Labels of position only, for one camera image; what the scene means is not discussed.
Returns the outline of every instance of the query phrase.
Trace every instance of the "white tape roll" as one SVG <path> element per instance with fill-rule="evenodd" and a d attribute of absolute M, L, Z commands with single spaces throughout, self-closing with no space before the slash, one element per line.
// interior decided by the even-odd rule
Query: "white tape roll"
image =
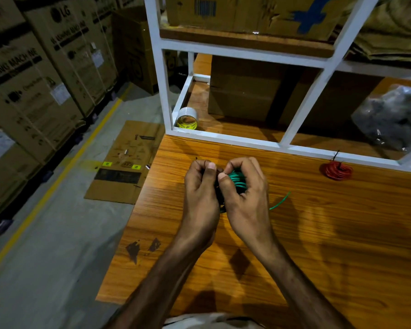
<path fill-rule="evenodd" d="M 191 107 L 183 107 L 177 116 L 177 127 L 196 129 L 198 126 L 198 114 Z"/>

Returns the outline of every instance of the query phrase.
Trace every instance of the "yellow sticker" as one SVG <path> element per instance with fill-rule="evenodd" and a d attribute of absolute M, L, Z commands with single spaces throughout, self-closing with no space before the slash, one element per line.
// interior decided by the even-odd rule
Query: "yellow sticker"
<path fill-rule="evenodd" d="M 196 127 L 198 126 L 198 123 L 196 121 L 189 123 L 189 124 L 185 122 L 178 122 L 177 126 L 180 128 L 185 128 L 185 129 L 196 129 Z"/>

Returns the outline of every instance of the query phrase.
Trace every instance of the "plastic bag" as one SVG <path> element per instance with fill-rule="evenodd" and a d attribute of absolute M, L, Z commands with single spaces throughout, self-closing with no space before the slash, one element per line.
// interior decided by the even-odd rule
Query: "plastic bag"
<path fill-rule="evenodd" d="M 351 115 L 374 143 L 399 151 L 411 150 L 411 88 L 403 85 L 379 98 L 367 98 Z"/>

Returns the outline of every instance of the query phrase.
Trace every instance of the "blue barcode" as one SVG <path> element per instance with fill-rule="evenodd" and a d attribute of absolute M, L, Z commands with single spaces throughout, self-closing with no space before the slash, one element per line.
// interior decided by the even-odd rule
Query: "blue barcode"
<path fill-rule="evenodd" d="M 202 17 L 215 17 L 216 1 L 195 0 L 195 15 Z"/>

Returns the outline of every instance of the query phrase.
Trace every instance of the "green wire coil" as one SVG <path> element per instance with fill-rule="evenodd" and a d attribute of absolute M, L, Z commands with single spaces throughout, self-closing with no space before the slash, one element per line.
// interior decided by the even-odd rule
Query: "green wire coil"
<path fill-rule="evenodd" d="M 247 190 L 247 184 L 245 182 L 245 176 L 243 175 L 243 173 L 239 170 L 237 171 L 233 171 L 228 175 L 231 179 L 231 181 L 234 182 L 234 185 L 237 187 L 242 188 L 243 190 Z M 273 207 L 269 208 L 270 210 L 273 210 L 275 208 L 277 208 L 280 204 L 282 204 L 286 198 L 290 195 L 290 192 L 288 192 L 286 194 L 286 196 L 276 205 L 274 205 Z"/>

